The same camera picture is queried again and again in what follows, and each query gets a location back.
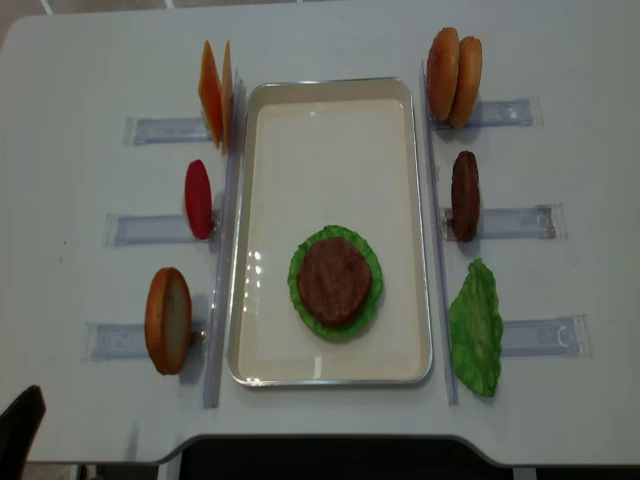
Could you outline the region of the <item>standing brown meat patty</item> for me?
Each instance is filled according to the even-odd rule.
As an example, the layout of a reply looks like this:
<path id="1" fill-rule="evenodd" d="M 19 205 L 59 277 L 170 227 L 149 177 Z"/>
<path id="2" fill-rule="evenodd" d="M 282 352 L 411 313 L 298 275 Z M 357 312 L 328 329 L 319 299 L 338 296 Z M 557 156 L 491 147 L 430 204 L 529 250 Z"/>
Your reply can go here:
<path id="1" fill-rule="evenodd" d="M 475 155 L 462 151 L 456 158 L 451 185 L 452 225 L 458 241 L 470 242 L 480 216 L 479 175 Z"/>

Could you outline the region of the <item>clear tomato holder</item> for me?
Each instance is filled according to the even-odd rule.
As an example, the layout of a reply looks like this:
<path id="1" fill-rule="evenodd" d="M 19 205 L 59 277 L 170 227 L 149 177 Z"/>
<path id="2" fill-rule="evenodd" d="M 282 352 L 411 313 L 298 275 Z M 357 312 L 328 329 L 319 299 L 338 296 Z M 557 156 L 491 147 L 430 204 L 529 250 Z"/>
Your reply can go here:
<path id="1" fill-rule="evenodd" d="M 194 236 L 184 215 L 116 215 L 108 214 L 102 234 L 105 247 L 131 245 L 186 244 L 212 241 L 219 222 L 212 217 L 212 229 L 206 239 Z"/>

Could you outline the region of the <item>right long acrylic rail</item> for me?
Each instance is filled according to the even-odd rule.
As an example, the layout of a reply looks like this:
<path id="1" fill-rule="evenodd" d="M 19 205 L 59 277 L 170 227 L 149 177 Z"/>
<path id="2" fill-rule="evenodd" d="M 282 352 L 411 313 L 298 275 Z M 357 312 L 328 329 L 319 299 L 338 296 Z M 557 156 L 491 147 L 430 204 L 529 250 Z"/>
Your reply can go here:
<path id="1" fill-rule="evenodd" d="M 443 351 L 443 369 L 447 389 L 447 403 L 449 406 L 458 404 L 458 387 L 456 375 L 451 359 L 451 343 L 449 334 L 448 321 L 448 292 L 446 265 L 444 260 L 443 236 L 440 223 L 440 207 L 438 198 L 438 174 L 433 153 L 433 131 L 432 120 L 429 110 L 429 101 L 427 98 L 427 62 L 425 59 L 421 62 L 421 105 L 422 105 L 422 122 L 423 122 L 423 138 L 424 150 L 426 157 L 426 171 L 430 188 L 430 221 L 433 232 L 434 243 L 434 265 L 437 272 L 437 288 L 438 303 L 440 308 L 439 321 L 441 331 L 441 342 Z"/>

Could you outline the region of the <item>orange cheese slice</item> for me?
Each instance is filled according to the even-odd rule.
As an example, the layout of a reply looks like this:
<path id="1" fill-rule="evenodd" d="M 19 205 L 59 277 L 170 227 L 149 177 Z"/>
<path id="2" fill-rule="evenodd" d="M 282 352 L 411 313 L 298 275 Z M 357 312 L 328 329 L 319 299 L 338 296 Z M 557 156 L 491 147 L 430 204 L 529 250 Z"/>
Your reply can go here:
<path id="1" fill-rule="evenodd" d="M 214 145 L 220 148 L 223 137 L 221 82 L 208 40 L 203 45 L 198 95 Z"/>

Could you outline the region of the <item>white rectangular tray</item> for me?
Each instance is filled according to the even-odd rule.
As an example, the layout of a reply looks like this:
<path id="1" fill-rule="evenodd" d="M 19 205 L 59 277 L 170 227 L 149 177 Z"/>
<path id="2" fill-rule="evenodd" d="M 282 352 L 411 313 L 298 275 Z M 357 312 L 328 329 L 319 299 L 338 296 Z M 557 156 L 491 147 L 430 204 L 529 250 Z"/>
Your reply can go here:
<path id="1" fill-rule="evenodd" d="M 229 370 L 257 387 L 409 384 L 433 358 L 414 101 L 399 79 L 265 84 L 239 161 Z M 321 236 L 370 255 L 374 306 L 350 331 L 310 320 L 297 260 Z"/>

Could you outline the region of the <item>standing green lettuce leaf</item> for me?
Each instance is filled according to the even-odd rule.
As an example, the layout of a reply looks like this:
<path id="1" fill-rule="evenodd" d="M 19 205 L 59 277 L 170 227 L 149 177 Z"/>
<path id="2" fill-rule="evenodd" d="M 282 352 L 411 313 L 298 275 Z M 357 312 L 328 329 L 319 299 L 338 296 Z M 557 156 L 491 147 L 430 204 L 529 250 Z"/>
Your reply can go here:
<path id="1" fill-rule="evenodd" d="M 493 397 L 501 375 L 504 323 L 495 276 L 482 259 L 469 264 L 448 319 L 456 376 L 474 394 Z"/>

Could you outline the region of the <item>clear lettuce holder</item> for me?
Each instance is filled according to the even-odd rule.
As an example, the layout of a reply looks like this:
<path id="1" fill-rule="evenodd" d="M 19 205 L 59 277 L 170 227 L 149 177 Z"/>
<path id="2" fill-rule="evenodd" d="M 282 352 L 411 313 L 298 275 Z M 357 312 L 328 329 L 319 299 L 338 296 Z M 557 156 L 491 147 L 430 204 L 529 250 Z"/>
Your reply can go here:
<path id="1" fill-rule="evenodd" d="M 585 315 L 504 322 L 503 357 L 590 354 L 591 339 Z"/>

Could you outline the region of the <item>left long acrylic rail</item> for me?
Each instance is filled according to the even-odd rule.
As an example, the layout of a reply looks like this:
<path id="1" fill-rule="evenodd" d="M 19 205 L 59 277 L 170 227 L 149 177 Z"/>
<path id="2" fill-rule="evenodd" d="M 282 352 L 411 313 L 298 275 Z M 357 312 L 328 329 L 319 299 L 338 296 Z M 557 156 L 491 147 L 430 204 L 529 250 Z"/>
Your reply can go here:
<path id="1" fill-rule="evenodd" d="M 246 87 L 239 72 L 236 71 L 231 143 L 227 155 L 224 196 L 219 220 L 216 285 L 207 331 L 204 409 L 217 408 L 219 405 L 224 366 L 225 329 L 230 315 L 237 256 L 237 230 L 240 217 L 238 198 L 242 194 L 245 125 Z"/>

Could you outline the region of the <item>clear bun holder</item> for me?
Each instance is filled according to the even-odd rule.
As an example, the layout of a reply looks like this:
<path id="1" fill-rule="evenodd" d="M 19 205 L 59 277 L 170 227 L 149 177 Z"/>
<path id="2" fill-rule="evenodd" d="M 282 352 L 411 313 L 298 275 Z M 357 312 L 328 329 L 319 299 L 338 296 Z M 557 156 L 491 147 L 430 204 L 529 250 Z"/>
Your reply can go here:
<path id="1" fill-rule="evenodd" d="M 462 129 L 543 125 L 540 98 L 530 96 L 513 100 L 477 101 Z"/>

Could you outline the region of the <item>green lettuce leaf on tray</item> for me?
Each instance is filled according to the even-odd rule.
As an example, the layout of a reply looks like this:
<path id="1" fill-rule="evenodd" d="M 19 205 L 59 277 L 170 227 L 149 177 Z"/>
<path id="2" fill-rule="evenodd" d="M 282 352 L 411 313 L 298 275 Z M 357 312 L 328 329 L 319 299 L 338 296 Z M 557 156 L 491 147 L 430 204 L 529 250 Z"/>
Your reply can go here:
<path id="1" fill-rule="evenodd" d="M 342 237 L 351 242 L 365 257 L 372 273 L 372 287 L 363 307 L 359 311 L 355 321 L 347 327 L 329 329 L 315 320 L 302 304 L 300 294 L 296 286 L 296 277 L 307 250 L 317 241 Z M 369 243 L 357 232 L 340 225 L 327 225 L 320 231 L 312 234 L 301 243 L 294 252 L 289 265 L 287 275 L 289 295 L 293 307 L 302 322 L 317 336 L 332 342 L 341 342 L 363 331 L 376 317 L 378 304 L 384 291 L 384 279 L 378 257 Z"/>

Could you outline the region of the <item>red tomato slice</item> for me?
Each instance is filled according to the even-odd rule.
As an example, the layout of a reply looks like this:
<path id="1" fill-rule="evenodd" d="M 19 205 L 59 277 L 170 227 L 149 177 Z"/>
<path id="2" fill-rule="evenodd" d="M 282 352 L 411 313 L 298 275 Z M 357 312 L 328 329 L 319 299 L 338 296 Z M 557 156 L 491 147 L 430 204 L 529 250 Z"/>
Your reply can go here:
<path id="1" fill-rule="evenodd" d="M 188 166 L 184 197 L 185 211 L 193 235 L 200 240 L 208 239 L 213 228 L 212 196 L 209 177 L 200 159 Z"/>

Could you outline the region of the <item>plain bun half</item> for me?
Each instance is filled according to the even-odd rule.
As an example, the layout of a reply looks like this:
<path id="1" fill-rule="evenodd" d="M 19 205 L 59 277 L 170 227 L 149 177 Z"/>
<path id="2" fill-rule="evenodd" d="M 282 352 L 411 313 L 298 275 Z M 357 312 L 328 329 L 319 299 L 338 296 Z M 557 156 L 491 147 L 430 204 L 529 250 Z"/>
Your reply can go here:
<path id="1" fill-rule="evenodd" d="M 478 94 L 483 65 L 482 43 L 473 36 L 460 41 L 459 70 L 456 92 L 448 121 L 456 129 L 471 118 Z"/>

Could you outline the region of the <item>brown meat patty on tray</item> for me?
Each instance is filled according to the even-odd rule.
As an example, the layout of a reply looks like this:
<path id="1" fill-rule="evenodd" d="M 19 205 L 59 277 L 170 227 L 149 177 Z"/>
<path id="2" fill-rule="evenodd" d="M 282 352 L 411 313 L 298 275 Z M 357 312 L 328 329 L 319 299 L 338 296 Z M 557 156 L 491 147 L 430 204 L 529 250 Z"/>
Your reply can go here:
<path id="1" fill-rule="evenodd" d="M 332 330 L 355 321 L 372 282 L 364 255 L 342 237 L 315 242 L 305 253 L 296 277 L 305 309 Z"/>

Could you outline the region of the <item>sesame bun top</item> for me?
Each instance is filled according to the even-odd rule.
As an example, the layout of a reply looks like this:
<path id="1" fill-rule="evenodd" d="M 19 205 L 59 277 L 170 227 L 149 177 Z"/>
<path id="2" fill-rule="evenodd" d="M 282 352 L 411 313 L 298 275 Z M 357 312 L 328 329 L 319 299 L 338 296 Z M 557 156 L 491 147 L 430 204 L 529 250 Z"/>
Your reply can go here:
<path id="1" fill-rule="evenodd" d="M 453 27 L 445 27 L 435 36 L 427 58 L 427 97 L 437 120 L 448 118 L 452 108 L 459 70 L 459 37 Z"/>

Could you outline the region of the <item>clear patty holder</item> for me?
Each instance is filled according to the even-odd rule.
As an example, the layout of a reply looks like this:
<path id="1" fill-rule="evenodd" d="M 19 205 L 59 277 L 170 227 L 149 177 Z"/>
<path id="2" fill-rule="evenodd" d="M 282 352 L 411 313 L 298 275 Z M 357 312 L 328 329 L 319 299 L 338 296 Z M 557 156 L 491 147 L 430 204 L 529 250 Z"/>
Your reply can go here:
<path id="1" fill-rule="evenodd" d="M 536 205 L 527 208 L 483 209 L 476 239 L 566 239 L 563 205 Z"/>

